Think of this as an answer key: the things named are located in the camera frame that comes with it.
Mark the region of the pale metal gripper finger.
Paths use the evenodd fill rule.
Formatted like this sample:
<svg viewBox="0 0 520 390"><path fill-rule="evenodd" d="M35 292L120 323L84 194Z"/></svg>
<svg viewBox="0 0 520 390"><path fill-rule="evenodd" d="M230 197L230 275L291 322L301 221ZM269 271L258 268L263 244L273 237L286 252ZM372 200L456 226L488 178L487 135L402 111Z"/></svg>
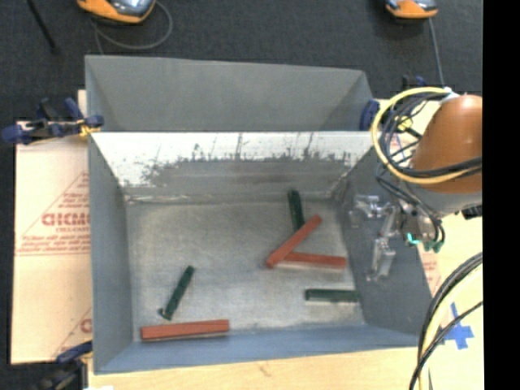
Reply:
<svg viewBox="0 0 520 390"><path fill-rule="evenodd" d="M369 282L387 279L396 254L396 251L389 244L388 238L376 238L372 246L370 266L366 272L366 279Z"/></svg>
<svg viewBox="0 0 520 390"><path fill-rule="evenodd" d="M359 228L365 221L387 218L392 210L393 205L389 201L380 201L377 195L355 195L348 212L350 226Z"/></svg>

